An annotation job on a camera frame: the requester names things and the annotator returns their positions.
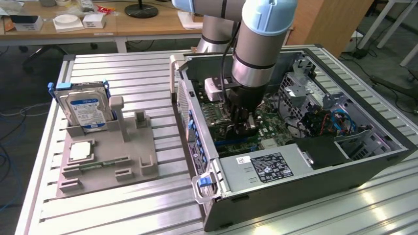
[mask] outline black lamp base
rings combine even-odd
[[[142,19],[158,15],[157,7],[146,4],[143,4],[143,9],[141,9],[139,4],[130,5],[125,8],[125,12],[129,16]]]

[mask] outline white box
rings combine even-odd
[[[85,29],[82,20],[74,15],[60,15],[52,20],[58,33],[77,31]]]
[[[106,20],[103,14],[86,15],[83,19],[85,28],[105,28]]]
[[[344,50],[344,52],[354,52],[357,45],[360,45],[361,40],[364,39],[364,35],[354,31],[350,42]]]
[[[40,16],[11,16],[18,31],[40,31],[44,20]]]

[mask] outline motherboard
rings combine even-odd
[[[296,138],[267,97],[257,110],[257,117],[261,119],[258,134],[245,139],[225,138],[226,129],[233,122],[222,102],[202,103],[202,110],[219,157],[280,147]]]

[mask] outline lab floor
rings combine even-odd
[[[366,32],[372,26],[376,17],[365,18],[360,30]],[[376,37],[380,35],[382,29],[390,24],[385,21],[377,30]],[[129,52],[138,52],[143,49],[149,51],[159,50],[174,50],[174,49],[189,49],[191,46],[198,45],[199,39],[185,39],[185,40],[161,40],[155,41],[151,45],[151,41],[143,41],[142,43],[130,43],[131,49]],[[357,62],[361,64],[364,69],[370,75],[380,76],[392,82],[410,86],[408,82],[410,74],[406,68],[401,67],[404,57],[408,55],[410,50],[418,43],[418,35],[400,28],[389,40],[384,49],[377,49],[372,46],[372,49],[377,52],[378,57],[365,57]],[[90,44],[74,44],[63,45],[62,47],[69,51],[70,54],[103,54],[117,53],[117,45],[114,43],[99,43],[99,49],[93,50]],[[27,107],[38,103],[51,102],[51,97],[47,92],[48,82],[55,82],[59,76],[62,55],[54,50],[48,51],[42,55],[34,63],[34,74],[26,74],[22,70],[22,62],[24,59],[38,50],[39,47],[30,47],[27,53],[22,53],[18,47],[11,47],[8,52],[0,56],[0,111],[11,109],[14,107]],[[346,66],[357,73],[357,75],[370,83],[368,75],[361,71],[358,65],[352,61],[344,62]],[[418,70],[418,58],[416,57],[409,64],[409,68]],[[394,94],[382,86],[377,86],[376,90],[381,95],[394,103]],[[412,98],[400,94],[400,106],[404,109],[413,110],[416,108],[416,102]],[[40,106],[28,111],[28,114],[43,113],[48,110],[50,106]],[[418,117],[406,114],[406,116],[418,123]],[[12,121],[19,121],[22,116],[11,118]],[[0,234],[10,235],[15,233],[15,228],[19,220],[19,214],[22,209],[22,203],[24,199],[24,193],[30,183],[30,176],[36,158],[40,138],[44,129],[44,123],[47,115],[38,117],[27,117],[26,130],[22,132],[22,137],[16,142],[12,142],[6,146],[10,156],[14,158],[16,163],[18,172],[22,178],[23,184],[23,195],[20,195],[14,204],[0,211]],[[15,127],[15,123],[8,123],[0,120],[0,137],[8,133]],[[6,167],[0,167],[0,176],[4,175]],[[10,173],[6,180],[0,183],[0,208],[16,195],[19,185],[16,177]]]

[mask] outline blue hard drive label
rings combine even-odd
[[[94,129],[106,125],[103,112],[98,109],[99,99],[82,99],[70,102],[81,126]]]
[[[281,153],[251,158],[251,163],[263,183],[294,175]]]

